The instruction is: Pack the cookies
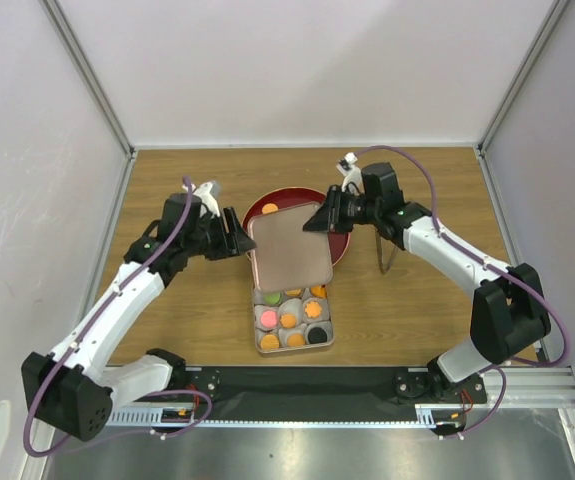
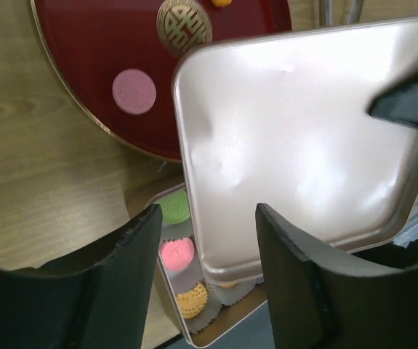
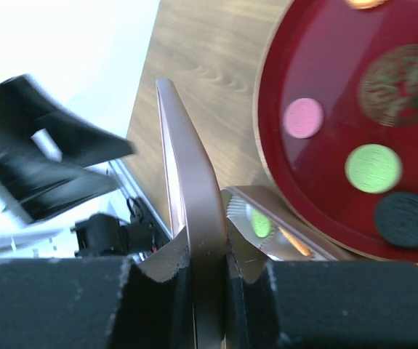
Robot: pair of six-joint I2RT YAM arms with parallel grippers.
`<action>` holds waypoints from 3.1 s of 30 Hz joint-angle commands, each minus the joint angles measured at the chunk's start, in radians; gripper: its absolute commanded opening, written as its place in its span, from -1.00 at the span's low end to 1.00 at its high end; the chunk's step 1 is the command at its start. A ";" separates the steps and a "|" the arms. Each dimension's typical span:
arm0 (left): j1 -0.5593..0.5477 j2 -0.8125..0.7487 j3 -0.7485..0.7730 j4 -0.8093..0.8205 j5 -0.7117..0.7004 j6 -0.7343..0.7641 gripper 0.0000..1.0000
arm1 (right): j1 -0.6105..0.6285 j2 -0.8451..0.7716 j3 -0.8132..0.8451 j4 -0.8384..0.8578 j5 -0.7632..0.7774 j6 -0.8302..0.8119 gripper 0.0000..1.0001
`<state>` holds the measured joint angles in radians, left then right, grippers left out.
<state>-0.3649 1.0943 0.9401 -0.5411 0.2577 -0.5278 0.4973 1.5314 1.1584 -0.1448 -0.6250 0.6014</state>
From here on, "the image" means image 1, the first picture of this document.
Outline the black sandwich cookie top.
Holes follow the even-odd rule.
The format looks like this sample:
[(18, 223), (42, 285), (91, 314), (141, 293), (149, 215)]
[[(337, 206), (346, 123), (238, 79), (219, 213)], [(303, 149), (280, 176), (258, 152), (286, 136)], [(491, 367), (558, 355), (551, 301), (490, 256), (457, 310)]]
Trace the black sandwich cookie top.
[(310, 344), (321, 344), (328, 341), (328, 333), (321, 327), (313, 327), (308, 331), (307, 339)]

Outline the orange swirl cookie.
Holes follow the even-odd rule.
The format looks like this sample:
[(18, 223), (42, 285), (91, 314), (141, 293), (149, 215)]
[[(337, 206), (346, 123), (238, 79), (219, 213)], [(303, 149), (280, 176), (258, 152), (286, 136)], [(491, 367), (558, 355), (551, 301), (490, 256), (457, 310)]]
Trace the orange swirl cookie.
[(277, 350), (280, 348), (280, 340), (276, 334), (267, 333), (259, 340), (259, 347), (263, 351)]

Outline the pink sandwich cookie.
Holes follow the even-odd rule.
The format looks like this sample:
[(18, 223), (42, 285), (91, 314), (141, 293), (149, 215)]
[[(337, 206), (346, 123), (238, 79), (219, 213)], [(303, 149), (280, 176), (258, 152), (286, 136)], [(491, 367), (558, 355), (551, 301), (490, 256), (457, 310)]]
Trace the pink sandwich cookie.
[(275, 311), (264, 311), (259, 319), (260, 325), (265, 329), (273, 329), (278, 323), (278, 316)]

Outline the tin lid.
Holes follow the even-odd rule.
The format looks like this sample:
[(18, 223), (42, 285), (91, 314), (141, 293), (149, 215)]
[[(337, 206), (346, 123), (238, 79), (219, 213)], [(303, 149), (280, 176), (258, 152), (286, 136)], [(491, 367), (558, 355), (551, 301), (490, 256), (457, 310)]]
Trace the tin lid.
[(276, 293), (326, 284), (333, 278), (328, 235), (303, 229), (319, 208), (310, 202), (249, 221), (248, 235), (256, 243), (250, 253), (252, 275), (259, 291)]

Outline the green sandwich cookie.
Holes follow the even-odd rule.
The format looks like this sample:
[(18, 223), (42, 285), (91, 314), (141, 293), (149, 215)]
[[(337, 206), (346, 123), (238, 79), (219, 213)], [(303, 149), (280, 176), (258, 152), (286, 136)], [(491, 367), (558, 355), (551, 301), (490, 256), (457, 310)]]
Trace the green sandwich cookie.
[(282, 302), (282, 294), (280, 292), (264, 294), (263, 302), (268, 306), (278, 306)]

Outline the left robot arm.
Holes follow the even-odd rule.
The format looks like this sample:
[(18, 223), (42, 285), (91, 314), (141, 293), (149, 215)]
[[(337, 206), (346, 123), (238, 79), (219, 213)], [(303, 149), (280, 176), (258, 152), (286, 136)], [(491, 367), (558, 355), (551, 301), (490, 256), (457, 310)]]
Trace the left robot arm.
[(26, 433), (41, 420), (89, 441), (113, 411), (154, 393), (165, 400), (185, 393), (186, 363), (166, 350), (151, 349), (114, 370), (106, 366), (136, 319), (191, 258), (223, 260), (255, 248), (234, 209), (221, 209), (217, 197), (214, 181), (171, 195), (161, 218), (131, 244), (110, 286), (73, 332), (48, 354), (33, 352), (24, 360)]

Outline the metal tongs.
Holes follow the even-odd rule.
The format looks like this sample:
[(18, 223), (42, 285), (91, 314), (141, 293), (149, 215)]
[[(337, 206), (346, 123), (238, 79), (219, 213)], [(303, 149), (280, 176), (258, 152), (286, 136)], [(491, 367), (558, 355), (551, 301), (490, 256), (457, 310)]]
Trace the metal tongs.
[(382, 275), (386, 275), (393, 267), (398, 255), (399, 247), (397, 244), (393, 243), (391, 250), (386, 254), (384, 250), (385, 239), (377, 230), (375, 230), (374, 233), (378, 270)]

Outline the orange leaf cookie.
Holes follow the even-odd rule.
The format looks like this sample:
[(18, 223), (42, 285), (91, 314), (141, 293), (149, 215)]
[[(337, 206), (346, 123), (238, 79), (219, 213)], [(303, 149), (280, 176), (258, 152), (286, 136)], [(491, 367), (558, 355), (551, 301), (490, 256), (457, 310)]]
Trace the orange leaf cookie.
[(317, 301), (308, 301), (303, 304), (303, 311), (307, 318), (315, 321), (321, 317), (323, 308)]

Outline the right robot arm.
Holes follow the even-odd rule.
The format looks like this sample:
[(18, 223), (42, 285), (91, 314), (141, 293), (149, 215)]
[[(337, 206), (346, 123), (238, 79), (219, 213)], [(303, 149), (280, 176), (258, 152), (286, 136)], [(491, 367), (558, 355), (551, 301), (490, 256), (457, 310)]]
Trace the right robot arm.
[(359, 168), (354, 157), (337, 165), (343, 176), (304, 224), (307, 232), (345, 234), (371, 225), (380, 239), (428, 262), (472, 301), (469, 336), (428, 364), (429, 394), (441, 402), (459, 395), (466, 379), (500, 365), (551, 331), (540, 278), (523, 263), (511, 266), (454, 235), (433, 212), (405, 199), (393, 167)]

